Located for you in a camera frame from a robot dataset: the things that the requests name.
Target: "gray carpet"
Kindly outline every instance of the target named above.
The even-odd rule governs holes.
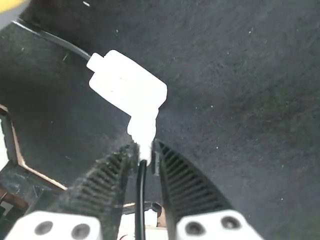
[[[49,2],[24,19],[90,53],[117,49],[168,85],[157,137],[263,237],[319,239],[319,1]],[[0,103],[31,167],[68,186],[129,141],[129,117],[90,90],[84,60],[15,26],[0,35]],[[160,201],[157,179],[147,185]]]

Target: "white plug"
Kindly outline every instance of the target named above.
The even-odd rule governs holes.
[[[94,72],[90,87],[131,116],[127,133],[139,145],[139,160],[149,165],[156,118],[167,99],[167,85],[116,50],[104,57],[94,53],[86,66]]]

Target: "dark fabric surface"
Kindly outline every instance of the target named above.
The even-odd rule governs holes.
[[[319,239],[320,2],[87,2],[33,1],[23,18],[159,77],[168,98],[157,137],[266,239]],[[82,59],[14,26],[0,36],[0,103],[27,164],[69,186],[129,142],[129,117],[90,90]],[[147,200],[159,201],[147,181]]]

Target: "black cable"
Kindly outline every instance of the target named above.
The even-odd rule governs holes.
[[[60,45],[61,47],[63,48],[66,48],[72,52],[74,52],[75,54],[78,54],[80,55],[81,57],[83,57],[85,60],[89,60],[90,59],[90,55],[82,50],[81,48],[73,45],[72,43],[58,37],[58,36],[55,36],[47,31],[44,31],[42,30],[41,28],[37,27],[37,26],[34,26],[30,23],[27,23],[26,21],[22,20],[21,18],[17,18],[16,20],[12,21],[15,25],[45,39],[45,40],[48,40],[50,42],[53,42],[55,44],[58,44]]]
[[[7,194],[8,194],[8,192],[6,191],[6,192],[2,195],[2,197],[0,198],[0,203],[3,202],[3,200],[5,199],[5,197],[7,196]]]
[[[145,240],[145,183],[146,183],[147,161],[139,163],[136,179],[136,202],[135,202],[135,239]]]

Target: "black plastic part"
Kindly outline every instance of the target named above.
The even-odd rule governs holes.
[[[103,239],[116,239],[131,162],[138,157],[136,147],[132,143],[97,161],[48,210],[96,217]]]
[[[4,142],[7,149],[8,159],[14,163],[18,164],[17,151],[15,145],[15,138],[13,132],[13,126],[11,123],[11,118],[9,114],[0,108],[0,119],[1,119],[1,127],[4,134]]]
[[[159,172],[169,239],[183,217],[233,209],[218,188],[186,158],[158,140]]]

